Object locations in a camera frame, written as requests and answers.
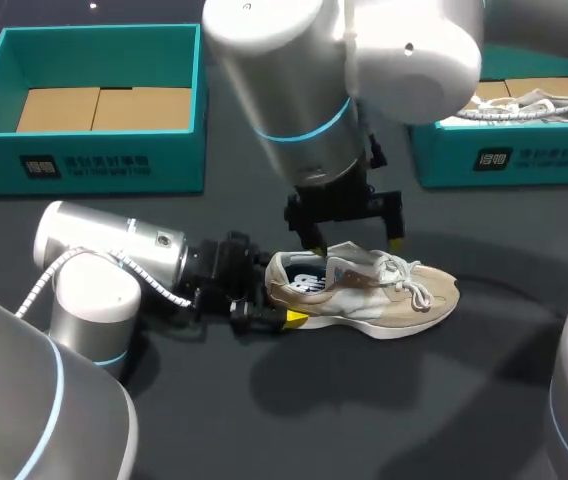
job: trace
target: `blue ring light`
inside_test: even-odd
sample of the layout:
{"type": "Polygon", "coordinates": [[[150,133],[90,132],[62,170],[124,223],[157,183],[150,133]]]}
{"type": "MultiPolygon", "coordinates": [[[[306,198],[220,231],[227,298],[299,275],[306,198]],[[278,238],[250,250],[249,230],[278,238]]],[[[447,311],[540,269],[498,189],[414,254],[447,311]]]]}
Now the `blue ring light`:
{"type": "Polygon", "coordinates": [[[97,365],[98,367],[106,367],[108,365],[113,365],[114,363],[119,362],[121,359],[123,359],[126,354],[128,353],[128,350],[125,350],[124,353],[122,353],[121,355],[118,355],[115,358],[112,358],[110,360],[104,360],[103,362],[93,362],[95,365],[97,365]]]}
{"type": "Polygon", "coordinates": [[[20,470],[20,473],[17,474],[15,480],[25,480],[26,477],[29,476],[37,462],[39,462],[48,442],[51,440],[51,436],[53,435],[53,430],[55,430],[55,424],[57,423],[57,419],[60,417],[60,410],[62,408],[62,397],[64,397],[64,365],[62,365],[62,356],[60,355],[60,351],[57,348],[57,345],[51,340],[50,338],[46,337],[46,339],[51,344],[51,348],[53,349],[53,354],[55,355],[55,365],[57,367],[57,382],[55,385],[55,398],[53,399],[53,406],[51,407],[51,413],[49,414],[48,421],[46,422],[46,426],[44,427],[44,431],[42,432],[42,436],[40,437],[40,441],[37,442],[35,446],[35,450],[29,457],[26,464],[20,470]]]}
{"type": "Polygon", "coordinates": [[[549,388],[549,396],[548,396],[548,406],[549,406],[549,410],[551,411],[551,419],[553,420],[553,426],[555,427],[555,430],[557,431],[557,435],[560,437],[560,441],[562,442],[562,445],[564,446],[564,448],[568,452],[568,442],[564,438],[564,435],[562,435],[562,432],[560,431],[560,427],[557,424],[557,419],[555,418],[555,410],[553,409],[553,394],[551,393],[552,391],[553,391],[553,381],[551,380],[551,388],[549,388]]]}
{"type": "Polygon", "coordinates": [[[297,135],[295,137],[273,137],[271,135],[267,135],[264,132],[260,132],[257,128],[253,128],[253,130],[255,130],[255,133],[257,133],[260,137],[265,138],[266,140],[270,140],[271,142],[277,142],[277,143],[304,142],[306,140],[310,140],[311,138],[317,137],[318,135],[321,135],[322,133],[327,131],[329,128],[331,128],[333,125],[335,125],[337,123],[337,121],[342,117],[342,115],[344,115],[344,112],[346,112],[350,103],[351,103],[351,99],[349,98],[348,100],[346,100],[346,103],[344,104],[344,106],[340,109],[339,112],[337,112],[337,114],[333,118],[331,118],[328,122],[326,122],[321,127],[318,127],[315,130],[313,130],[312,132],[305,133],[303,135],[297,135]]]}

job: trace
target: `beige sneaker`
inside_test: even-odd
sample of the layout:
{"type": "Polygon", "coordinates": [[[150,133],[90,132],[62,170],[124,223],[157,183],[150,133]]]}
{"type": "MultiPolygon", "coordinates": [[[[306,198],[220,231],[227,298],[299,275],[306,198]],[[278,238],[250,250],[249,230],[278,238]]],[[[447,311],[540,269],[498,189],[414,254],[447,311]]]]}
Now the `beige sneaker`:
{"type": "Polygon", "coordinates": [[[275,304],[308,315],[294,328],[348,325],[379,339],[432,327],[460,298],[448,273],[352,242],[330,247],[327,258],[277,253],[266,268],[265,284],[275,304]]]}

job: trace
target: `cardboard box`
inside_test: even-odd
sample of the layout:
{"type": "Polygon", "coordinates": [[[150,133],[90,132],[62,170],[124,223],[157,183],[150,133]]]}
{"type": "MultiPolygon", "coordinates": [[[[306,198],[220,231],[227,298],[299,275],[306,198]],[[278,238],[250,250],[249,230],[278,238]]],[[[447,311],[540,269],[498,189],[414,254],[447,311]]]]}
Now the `cardboard box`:
{"type": "Polygon", "coordinates": [[[181,130],[190,118],[190,88],[103,89],[92,130],[181,130]]]}
{"type": "Polygon", "coordinates": [[[0,196],[200,193],[207,93],[199,25],[5,29],[0,196]]]}
{"type": "MultiPolygon", "coordinates": [[[[506,83],[502,81],[480,82],[477,86],[477,90],[475,90],[475,95],[484,101],[510,97],[508,89],[506,88],[506,83]]],[[[475,104],[469,102],[466,107],[464,107],[464,110],[473,110],[476,108],[475,104]]]]}
{"type": "MultiPolygon", "coordinates": [[[[568,95],[568,59],[487,46],[482,79],[506,80],[510,96],[535,88],[568,95]]],[[[418,178],[428,188],[568,184],[568,124],[410,129],[418,178]]]]}
{"type": "Polygon", "coordinates": [[[18,132],[88,132],[100,89],[36,88],[29,90],[18,132]]]}
{"type": "Polygon", "coordinates": [[[511,78],[505,81],[511,97],[519,98],[539,88],[550,95],[568,97],[568,77],[511,78]]]}

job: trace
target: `shoe logo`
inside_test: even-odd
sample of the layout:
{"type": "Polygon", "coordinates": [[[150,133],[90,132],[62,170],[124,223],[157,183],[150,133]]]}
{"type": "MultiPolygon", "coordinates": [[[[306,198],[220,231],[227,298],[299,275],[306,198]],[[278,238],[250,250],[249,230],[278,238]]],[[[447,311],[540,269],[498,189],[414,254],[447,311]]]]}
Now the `shoe logo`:
{"type": "Polygon", "coordinates": [[[326,279],[315,275],[300,274],[295,276],[291,287],[301,293],[321,292],[326,288],[326,279]]]}

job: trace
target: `shoe insole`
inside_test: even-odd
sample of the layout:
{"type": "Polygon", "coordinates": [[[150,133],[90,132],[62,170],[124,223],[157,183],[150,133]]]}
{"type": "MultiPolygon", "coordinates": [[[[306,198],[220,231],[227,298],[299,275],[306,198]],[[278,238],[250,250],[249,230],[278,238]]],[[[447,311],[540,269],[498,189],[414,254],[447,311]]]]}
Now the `shoe insole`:
{"type": "Polygon", "coordinates": [[[317,293],[326,288],[326,268],[313,265],[289,265],[284,269],[293,290],[317,293]]]}

